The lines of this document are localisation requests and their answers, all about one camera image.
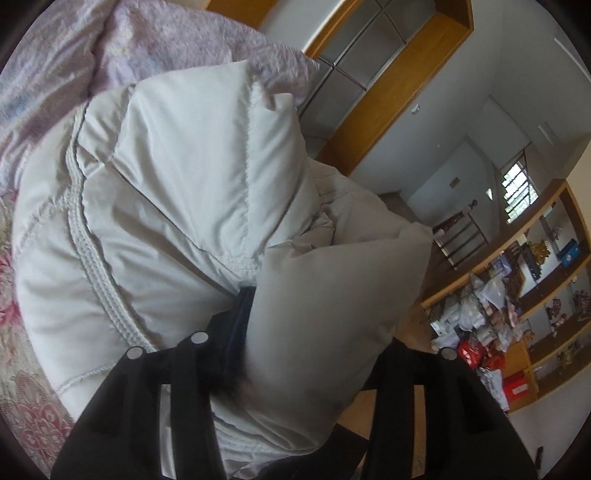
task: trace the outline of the ceiling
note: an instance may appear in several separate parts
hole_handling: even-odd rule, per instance
[[[400,191],[408,200],[466,134],[486,128],[476,122],[489,95],[541,151],[553,176],[591,132],[591,82],[554,41],[564,34],[553,17],[535,0],[472,0],[472,8],[474,32],[353,172],[361,185]],[[538,129],[544,123],[554,147]]]
[[[463,141],[479,117],[502,45],[499,2],[472,0],[474,32],[351,174],[376,193],[407,200]],[[411,109],[420,105],[418,114]]]

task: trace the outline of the wooden shelf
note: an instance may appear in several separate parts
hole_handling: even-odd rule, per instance
[[[423,308],[432,306],[448,294],[466,285],[470,281],[470,273],[478,275],[486,270],[491,261],[498,257],[501,252],[505,251],[517,237],[525,233],[526,230],[536,223],[538,218],[559,198],[562,201],[566,199],[569,205],[571,203],[574,204],[574,201],[570,198],[570,190],[566,180],[554,179],[540,194],[538,199],[527,207],[513,223],[507,226],[507,230],[503,235],[498,236],[488,246],[478,251],[469,260],[464,262],[458,270],[444,275],[440,281],[428,288],[421,301]]]
[[[537,286],[532,288],[519,299],[521,302],[521,310],[523,311],[519,318],[526,319],[529,315],[534,313],[548,299],[556,295],[556,293],[558,293],[585,265],[587,265],[589,260],[591,260],[591,252],[589,251],[587,240],[582,241],[579,248],[580,254],[573,263],[567,268],[559,265]]]
[[[522,340],[511,345],[505,354],[505,368],[502,370],[503,378],[511,377],[530,368],[530,356],[525,342]]]
[[[579,315],[573,315],[563,326],[558,327],[556,338],[552,337],[552,335],[546,335],[532,346],[530,349],[532,366],[537,367],[543,364],[546,360],[567,348],[589,325],[591,325],[591,322],[588,318],[580,322]]]
[[[539,380],[539,397],[541,398],[544,395],[549,394],[562,384],[566,383],[589,364],[591,364],[591,345],[587,345],[578,352],[574,357],[573,363],[564,367],[562,373],[560,373],[560,369],[554,370],[552,373]]]

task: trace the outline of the wooden bookshelf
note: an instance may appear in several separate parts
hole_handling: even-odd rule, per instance
[[[505,368],[503,369],[503,378],[511,377],[523,370],[531,368],[530,356],[527,346],[522,340],[509,347],[505,354]]]
[[[581,370],[591,364],[591,345],[581,349],[575,356],[574,361],[564,369],[554,370],[546,377],[538,381],[540,387],[539,397],[543,397],[556,388],[575,377]]]
[[[542,340],[535,343],[530,349],[532,367],[537,367],[550,359],[553,355],[561,352],[573,343],[577,337],[591,325],[589,318],[579,321],[579,315],[570,317],[563,326],[558,328],[556,337],[546,335]]]
[[[589,251],[587,240],[583,240],[579,244],[579,249],[579,256],[573,261],[573,263],[567,268],[559,265],[538,285],[519,299],[521,302],[521,310],[523,311],[519,318],[526,319],[529,315],[534,313],[548,299],[554,297],[556,293],[562,290],[562,288],[587,265],[589,260],[591,260],[591,252]]]
[[[490,244],[482,248],[473,257],[464,262],[460,268],[450,272],[448,275],[443,275],[438,282],[429,287],[426,290],[425,295],[423,295],[423,299],[421,301],[423,308],[429,308],[458,288],[466,285],[470,281],[471,273],[478,275],[485,271],[488,265],[496,257],[504,252],[505,249],[507,249],[509,245],[515,241],[515,239],[523,235],[525,231],[532,227],[532,225],[538,221],[540,216],[559,198],[563,202],[566,201],[569,204],[569,207],[573,206],[573,208],[569,208],[567,210],[569,215],[573,211],[578,211],[576,202],[574,198],[571,197],[570,189],[568,188],[566,180],[552,180],[548,187],[540,194],[538,199],[532,203],[532,205],[527,207],[526,210],[521,215],[519,215],[519,217],[517,217],[513,223],[507,226],[507,229],[503,235],[500,235],[491,241]],[[576,219],[574,221],[577,221],[577,224],[579,224],[582,222],[582,219]]]
[[[507,225],[502,235],[492,240],[488,246],[482,248],[457,270],[451,271],[433,282],[426,289],[421,300],[423,308],[428,309],[449,294],[458,291],[470,281],[471,274],[481,275],[484,273],[496,257],[525,234],[557,201],[562,202],[574,227],[577,242],[579,243],[579,256],[566,268],[560,264],[519,299],[522,310],[520,318],[526,319],[537,309],[542,308],[545,302],[553,298],[583,268],[587,267],[589,271],[591,269],[589,267],[591,265],[591,240],[588,228],[566,180],[554,179],[532,205],[519,215],[514,222]],[[534,375],[535,367],[551,358],[552,355],[567,348],[590,323],[588,319],[585,322],[578,322],[577,320],[576,316],[571,317],[558,329],[556,338],[552,336],[543,338],[535,344],[531,353],[528,352],[523,341],[509,348],[505,354],[506,367],[503,369],[503,378],[523,372],[530,386],[530,391],[525,397],[521,397],[511,404],[511,412],[517,411],[535,402],[540,396],[548,394],[563,382],[571,379],[591,362],[591,348],[585,348],[577,354],[575,362],[565,368],[563,373],[552,372],[540,382],[537,381]]]

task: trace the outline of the red bag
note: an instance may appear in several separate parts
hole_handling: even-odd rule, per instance
[[[471,338],[462,340],[456,348],[456,352],[462,360],[464,360],[468,366],[475,370],[484,356],[485,350],[480,342],[470,341]]]

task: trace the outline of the silver button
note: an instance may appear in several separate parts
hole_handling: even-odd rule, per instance
[[[201,345],[209,340],[209,335],[205,332],[195,332],[191,335],[191,341],[195,345]]]
[[[144,354],[144,349],[140,346],[133,346],[129,350],[127,350],[127,358],[130,360],[136,360]]]

